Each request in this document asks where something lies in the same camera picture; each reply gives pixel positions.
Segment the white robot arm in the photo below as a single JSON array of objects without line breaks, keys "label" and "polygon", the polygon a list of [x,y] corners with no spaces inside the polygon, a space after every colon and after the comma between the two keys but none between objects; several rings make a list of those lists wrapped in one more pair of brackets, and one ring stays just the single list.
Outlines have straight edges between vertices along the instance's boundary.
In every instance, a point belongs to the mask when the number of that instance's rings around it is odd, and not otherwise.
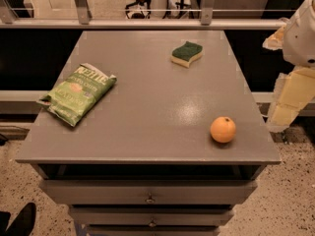
[{"label": "white robot arm", "polygon": [[315,0],[304,0],[286,24],[265,39],[263,47],[283,51],[283,59],[294,66],[280,73],[268,110],[267,127],[279,133],[289,127],[315,97]]}]

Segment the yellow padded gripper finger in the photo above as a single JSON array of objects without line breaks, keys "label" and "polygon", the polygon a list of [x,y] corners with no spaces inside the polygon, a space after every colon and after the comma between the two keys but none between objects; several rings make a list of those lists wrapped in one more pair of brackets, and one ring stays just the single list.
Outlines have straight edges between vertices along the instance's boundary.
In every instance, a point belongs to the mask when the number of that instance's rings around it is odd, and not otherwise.
[{"label": "yellow padded gripper finger", "polygon": [[287,75],[280,73],[268,110],[267,128],[280,133],[287,129],[300,111],[315,97],[315,69],[295,66]]}]

